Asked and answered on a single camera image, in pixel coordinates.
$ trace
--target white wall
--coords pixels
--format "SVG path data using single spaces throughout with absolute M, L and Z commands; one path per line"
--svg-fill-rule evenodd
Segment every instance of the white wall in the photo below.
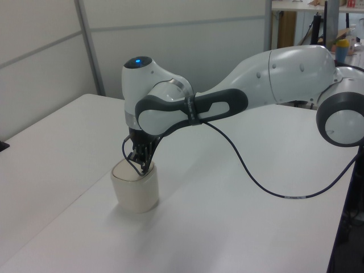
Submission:
M 204 91 L 264 49 L 266 0 L 83 0 L 107 96 L 123 98 L 121 69 L 149 56 Z
M 73 0 L 0 0 L 0 140 L 96 94 Z

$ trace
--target white table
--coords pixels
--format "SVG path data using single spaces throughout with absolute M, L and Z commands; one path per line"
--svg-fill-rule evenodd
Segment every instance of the white table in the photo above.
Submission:
M 121 121 L 114 129 L 99 127 L 105 139 L 124 138 L 123 101 L 95 100 L 103 101 L 104 122 L 114 115 Z M 272 105 L 213 124 L 231 137 L 265 187 L 307 195 L 328 185 L 357 152 L 324 141 L 315 115 Z M 119 149 L 117 141 L 104 145 Z M 0 272 L 326 272 L 352 169 L 321 196 L 280 199 L 253 184 L 229 144 L 204 125 L 166 137 L 154 161 L 155 209 L 123 211 L 106 173 Z
M 119 104 L 84 95 L 6 141 L 10 148 L 0 152 L 0 266 L 120 160 L 127 128 L 119 125 Z
M 293 2 L 292 0 L 272 1 L 272 11 L 312 11 L 323 12 L 323 6 L 313 6 L 308 3 L 312 0 L 303 0 L 302 2 Z M 364 9 L 355 9 L 344 6 L 339 7 L 339 13 L 364 13 Z

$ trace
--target table surface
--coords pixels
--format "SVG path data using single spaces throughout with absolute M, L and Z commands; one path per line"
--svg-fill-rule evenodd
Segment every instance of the table surface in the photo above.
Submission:
M 120 160 L 127 128 L 115 125 L 124 122 L 119 105 L 84 95 L 6 141 L 0 266 Z
M 119 149 L 127 130 L 122 100 L 88 96 L 72 107 L 79 109 L 74 119 L 97 109 L 107 112 L 98 115 L 100 121 L 118 120 L 112 128 L 85 122 L 84 130 L 94 126 L 106 140 L 112 138 L 111 144 L 97 142 L 108 153 L 109 146 Z M 333 181 L 357 152 L 324 141 L 315 116 L 315 111 L 271 105 L 213 124 L 231 137 L 265 187 L 284 195 L 307 195 Z M 97 145 L 82 149 L 91 153 Z M 82 149 L 70 151 L 69 158 Z M 108 156 L 93 158 L 94 165 Z M 125 212 L 105 171 L 0 272 L 326 272 L 351 169 L 315 198 L 270 196 L 249 179 L 224 138 L 204 125 L 163 139 L 154 161 L 160 189 L 155 209 Z M 80 168 L 78 173 L 87 171 L 90 168 Z M 26 205 L 22 199 L 19 203 Z
M 272 1 L 272 11 L 324 11 L 323 6 L 309 5 L 312 0 L 303 0 L 302 2 L 293 2 L 292 0 Z M 339 8 L 340 13 L 364 13 L 364 9 L 354 9 L 346 7 Z

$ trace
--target white cup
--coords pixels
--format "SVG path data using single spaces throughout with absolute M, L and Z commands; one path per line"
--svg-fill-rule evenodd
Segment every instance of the white cup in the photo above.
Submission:
M 134 164 L 139 172 L 140 166 Z M 111 180 L 121 207 L 134 213 L 152 209 L 159 199 L 157 167 L 152 162 L 145 176 L 139 176 L 125 160 L 120 161 L 111 172 Z

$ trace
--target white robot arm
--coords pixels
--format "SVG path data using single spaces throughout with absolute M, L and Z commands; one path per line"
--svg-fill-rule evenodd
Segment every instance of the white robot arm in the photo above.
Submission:
M 364 145 L 363 88 L 364 73 L 337 68 L 330 52 L 318 45 L 257 54 L 242 61 L 214 88 L 196 94 L 185 78 L 162 69 L 149 57 L 133 58 L 122 70 L 134 154 L 139 149 L 152 155 L 150 143 L 181 127 L 293 100 L 317 103 L 318 130 L 331 144 Z

